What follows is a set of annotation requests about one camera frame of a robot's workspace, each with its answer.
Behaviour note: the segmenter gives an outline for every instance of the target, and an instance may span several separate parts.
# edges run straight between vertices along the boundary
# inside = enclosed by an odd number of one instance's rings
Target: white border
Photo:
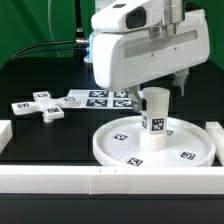
[[[224,194],[224,169],[1,165],[0,193]]]

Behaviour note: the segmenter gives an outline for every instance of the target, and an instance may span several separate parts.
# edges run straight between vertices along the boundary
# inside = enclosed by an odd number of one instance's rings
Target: white cylinder
[[[143,89],[146,110],[142,111],[140,146],[144,150],[157,151],[165,148],[169,97],[170,91],[167,89]]]

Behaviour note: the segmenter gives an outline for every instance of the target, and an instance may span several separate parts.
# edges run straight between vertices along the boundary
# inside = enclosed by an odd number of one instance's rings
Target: black tabletop
[[[173,75],[145,83],[171,93]],[[49,91],[52,98],[70,89],[98,89],[91,65],[79,58],[30,58],[17,60],[0,71],[0,119],[12,121],[13,138],[0,155],[0,164],[99,165],[92,153],[92,137],[103,124],[132,110],[64,109],[65,117],[43,122],[42,114],[15,116],[11,103],[33,101],[32,94]],[[195,123],[224,120],[224,72],[208,62],[191,68],[185,96],[172,94],[169,116]]]
[[[145,83],[172,89],[173,75]],[[103,124],[131,110],[65,109],[65,118],[45,124],[40,113],[15,116],[11,103],[32,93],[53,98],[70,89],[97,89],[90,65],[79,58],[30,58],[0,71],[0,119],[10,119],[14,137],[0,164],[99,165],[92,137]],[[224,72],[208,62],[191,68],[185,96],[171,96],[169,116],[202,128],[224,120]],[[222,195],[9,195],[0,194],[0,223],[223,223]]]

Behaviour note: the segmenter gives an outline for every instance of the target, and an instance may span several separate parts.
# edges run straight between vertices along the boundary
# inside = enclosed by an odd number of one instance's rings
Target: green screen
[[[224,1],[191,0],[206,10],[210,34],[210,60],[224,69]],[[1,0],[0,6],[0,66],[17,50],[31,44],[51,41],[48,26],[48,0]],[[85,36],[91,33],[94,0],[81,0]],[[75,39],[74,0],[51,1],[51,24],[55,40]],[[58,56],[39,53],[32,56]],[[71,57],[71,52],[60,52]]]

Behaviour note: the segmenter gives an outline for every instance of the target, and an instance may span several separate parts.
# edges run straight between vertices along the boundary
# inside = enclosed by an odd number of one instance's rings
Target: round white tray
[[[127,117],[100,127],[93,137],[93,152],[103,166],[192,167],[211,166],[215,146],[207,133],[191,123],[168,118],[164,150],[140,148],[141,116]]]

